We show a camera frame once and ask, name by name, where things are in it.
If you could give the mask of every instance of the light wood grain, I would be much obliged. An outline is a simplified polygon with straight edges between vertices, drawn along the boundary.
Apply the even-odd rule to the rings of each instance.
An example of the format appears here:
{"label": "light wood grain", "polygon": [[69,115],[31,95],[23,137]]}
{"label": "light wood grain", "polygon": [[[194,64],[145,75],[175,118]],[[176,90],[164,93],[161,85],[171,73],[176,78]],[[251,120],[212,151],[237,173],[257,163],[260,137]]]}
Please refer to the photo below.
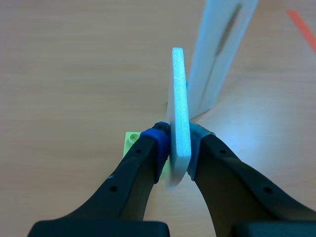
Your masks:
{"label": "light wood grain", "polygon": [[[203,1],[2,0],[0,235],[26,236],[87,200],[121,160],[126,131],[164,120],[172,47],[187,74]],[[316,209],[316,58],[286,15],[316,32],[313,0],[265,0],[219,100],[197,121]],[[214,236],[189,177],[157,184],[147,220]]]}

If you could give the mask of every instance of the white object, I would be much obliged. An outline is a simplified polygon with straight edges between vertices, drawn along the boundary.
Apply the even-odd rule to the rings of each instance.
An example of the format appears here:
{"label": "white object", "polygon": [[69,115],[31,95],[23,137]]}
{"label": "white object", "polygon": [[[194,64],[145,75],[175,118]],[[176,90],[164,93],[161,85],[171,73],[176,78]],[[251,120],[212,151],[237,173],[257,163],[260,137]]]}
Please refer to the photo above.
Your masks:
{"label": "white object", "polygon": [[190,70],[190,119],[213,108],[257,3],[206,0]]}
{"label": "white object", "polygon": [[167,187],[180,183],[191,159],[190,125],[186,74],[182,48],[172,49],[167,122],[171,127],[171,154],[167,171]]}

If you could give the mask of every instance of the screw hole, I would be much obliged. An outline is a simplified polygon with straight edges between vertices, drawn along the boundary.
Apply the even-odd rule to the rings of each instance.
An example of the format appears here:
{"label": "screw hole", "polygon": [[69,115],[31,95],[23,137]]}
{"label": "screw hole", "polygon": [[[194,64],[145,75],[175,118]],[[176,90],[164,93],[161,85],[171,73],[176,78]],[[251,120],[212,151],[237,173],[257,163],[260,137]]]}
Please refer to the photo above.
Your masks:
{"label": "screw hole", "polygon": [[264,187],[263,190],[264,190],[266,193],[268,193],[268,194],[273,193],[273,190],[272,190],[271,188],[269,188],[269,187]]}
{"label": "screw hole", "polygon": [[110,189],[110,191],[113,192],[113,193],[115,193],[115,192],[118,190],[117,186],[112,186],[112,187],[110,187],[109,189]]}

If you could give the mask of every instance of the hole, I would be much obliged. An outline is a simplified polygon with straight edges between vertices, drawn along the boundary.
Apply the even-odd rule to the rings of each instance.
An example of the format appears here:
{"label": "hole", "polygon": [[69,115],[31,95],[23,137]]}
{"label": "hole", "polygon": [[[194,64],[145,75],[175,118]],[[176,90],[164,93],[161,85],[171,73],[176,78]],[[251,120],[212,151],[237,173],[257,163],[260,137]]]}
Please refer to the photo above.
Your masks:
{"label": "hole", "polygon": [[273,190],[272,190],[271,188],[269,188],[269,187],[264,187],[263,190],[264,190],[266,193],[268,193],[268,194],[273,193]]}
{"label": "hole", "polygon": [[132,135],[129,136],[129,142],[131,144],[134,144],[139,138],[139,135],[136,133],[133,133]]}
{"label": "hole", "polygon": [[110,191],[113,192],[113,193],[115,193],[115,192],[118,190],[117,186],[112,186],[112,187],[110,187],[109,189],[110,189]]}

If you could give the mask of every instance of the wooden surface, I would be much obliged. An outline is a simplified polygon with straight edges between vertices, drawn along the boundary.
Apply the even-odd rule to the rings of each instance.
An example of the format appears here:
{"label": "wooden surface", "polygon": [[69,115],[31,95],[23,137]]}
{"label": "wooden surface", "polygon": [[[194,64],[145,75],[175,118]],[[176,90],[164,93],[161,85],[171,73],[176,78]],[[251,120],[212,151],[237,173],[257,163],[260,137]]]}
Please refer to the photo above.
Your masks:
{"label": "wooden surface", "polygon": [[[164,120],[172,47],[187,74],[203,1],[0,2],[0,235],[86,201],[121,160],[126,131]],[[313,0],[265,0],[214,109],[198,122],[316,209],[316,58],[286,15],[316,32]],[[214,236],[188,176],[156,185],[147,220],[172,237]]]}

